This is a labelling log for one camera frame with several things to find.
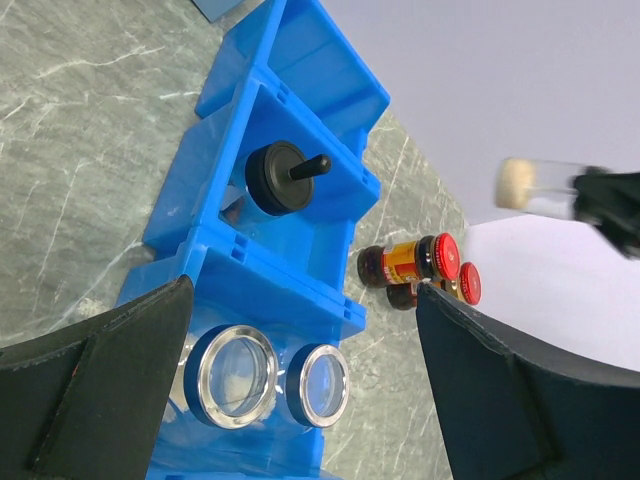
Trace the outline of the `large silver-lid glass jar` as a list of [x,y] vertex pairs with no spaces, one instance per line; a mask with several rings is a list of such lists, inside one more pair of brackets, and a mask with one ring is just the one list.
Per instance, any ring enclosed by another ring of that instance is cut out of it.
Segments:
[[341,351],[331,344],[306,344],[284,369],[286,408],[305,428],[333,426],[346,410],[350,393],[349,368]]

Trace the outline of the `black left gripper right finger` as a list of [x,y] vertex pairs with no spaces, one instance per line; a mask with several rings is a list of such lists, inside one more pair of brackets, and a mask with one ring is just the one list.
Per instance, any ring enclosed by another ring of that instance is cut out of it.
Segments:
[[638,478],[638,372],[553,346],[429,284],[416,321],[454,478]]

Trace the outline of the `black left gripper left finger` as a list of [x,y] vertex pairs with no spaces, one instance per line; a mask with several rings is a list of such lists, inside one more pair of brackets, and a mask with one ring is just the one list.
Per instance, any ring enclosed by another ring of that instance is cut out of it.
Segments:
[[193,305],[182,275],[2,348],[2,478],[144,478]]

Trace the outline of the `small silver-lid glass jar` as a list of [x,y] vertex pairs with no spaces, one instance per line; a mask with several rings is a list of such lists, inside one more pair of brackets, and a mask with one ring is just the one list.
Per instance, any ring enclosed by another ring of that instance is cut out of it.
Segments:
[[169,393],[165,421],[238,430],[257,420],[275,398],[277,355],[257,328],[216,326],[188,334]]

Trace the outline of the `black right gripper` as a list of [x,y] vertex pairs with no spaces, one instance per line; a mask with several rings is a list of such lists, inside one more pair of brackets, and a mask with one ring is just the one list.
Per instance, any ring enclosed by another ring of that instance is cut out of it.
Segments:
[[621,255],[639,259],[639,173],[587,167],[573,179],[573,219],[595,228]]

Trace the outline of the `black knob-lid glass jar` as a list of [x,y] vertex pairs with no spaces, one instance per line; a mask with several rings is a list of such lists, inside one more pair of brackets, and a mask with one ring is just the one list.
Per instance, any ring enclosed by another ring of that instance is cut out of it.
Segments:
[[331,167],[329,156],[309,159],[288,141],[260,147],[236,161],[219,217],[243,229],[301,211],[311,203],[315,178]]

